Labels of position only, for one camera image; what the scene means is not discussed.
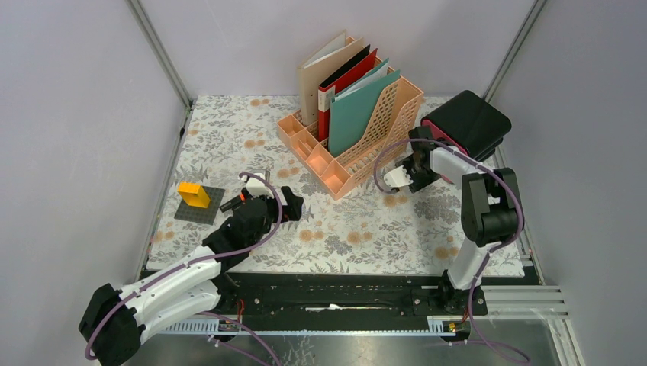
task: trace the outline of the robotic arm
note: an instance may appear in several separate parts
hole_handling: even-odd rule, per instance
[[[268,173],[259,174],[266,178]],[[120,365],[156,333],[201,311],[228,306],[225,272],[249,256],[250,246],[270,231],[273,223],[301,219],[303,198],[289,187],[281,187],[282,217],[277,200],[254,178],[247,181],[241,202],[220,228],[207,236],[184,258],[154,275],[115,290],[110,284],[97,289],[79,324],[86,341],[99,323],[119,303],[124,302],[98,332],[92,351],[103,366]],[[226,258],[217,254],[241,251]]]
[[[414,128],[409,136],[425,140],[435,137],[428,126]],[[509,240],[517,231],[514,200],[491,175],[458,157],[458,147],[444,149],[427,142],[412,142],[411,147],[413,153],[384,176],[387,186],[395,190],[406,186],[416,192],[444,177],[462,189],[461,224],[465,240],[456,260],[443,273],[436,301],[450,313],[464,313],[472,281],[488,251]],[[493,173],[511,189],[519,202],[514,171],[503,168]],[[480,284],[479,275],[475,294],[481,291]]]

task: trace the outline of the binder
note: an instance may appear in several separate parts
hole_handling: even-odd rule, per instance
[[[362,139],[380,93],[400,78],[400,70],[382,76],[387,69],[388,59],[333,98],[328,136],[328,151],[332,156],[341,155]],[[371,78],[375,80],[365,85]]]
[[[348,88],[352,83],[362,78],[375,65],[378,50],[369,54],[371,45],[364,47],[355,56],[338,68],[335,73],[319,85],[319,125],[318,139],[323,141],[328,138],[328,124],[330,122],[330,101],[335,91]]]
[[[313,52],[297,68],[301,122],[305,126],[313,124],[318,118],[317,91],[319,84],[364,47],[364,38],[359,38],[335,49],[340,39],[343,39],[344,43],[346,42],[346,31],[341,32],[326,45]]]

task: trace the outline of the peach desk organizer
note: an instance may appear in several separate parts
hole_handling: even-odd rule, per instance
[[[379,63],[381,60],[377,59],[375,65]],[[409,137],[422,100],[423,91],[400,76],[380,94],[362,139],[336,158],[326,149],[328,139],[319,142],[315,138],[318,122],[307,127],[301,124],[301,110],[278,122],[278,137],[333,199],[339,200],[371,176],[375,158],[382,149]],[[402,145],[388,152],[379,168],[405,149]]]

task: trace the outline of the floral tablecloth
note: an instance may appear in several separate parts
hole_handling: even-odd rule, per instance
[[[449,98],[426,98],[417,120]],[[380,193],[368,180],[333,199],[278,139],[276,123],[298,109],[296,96],[201,96],[175,167],[146,268],[165,268],[188,254],[214,225],[175,220],[181,181],[240,192],[238,173],[269,169],[270,182],[304,197],[301,221],[286,223],[232,271],[440,275],[458,254],[464,234],[460,192],[439,180],[416,194]],[[516,246],[494,254],[485,275],[523,276]]]

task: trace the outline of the red folder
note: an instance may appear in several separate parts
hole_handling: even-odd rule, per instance
[[[370,45],[366,46],[364,50],[348,60],[341,66],[335,73],[319,85],[319,141],[328,138],[328,126],[330,123],[330,101],[335,96],[335,93],[341,92],[343,89],[351,86],[364,74],[371,71],[375,65],[375,57],[378,54],[378,49],[374,49],[369,55]]]

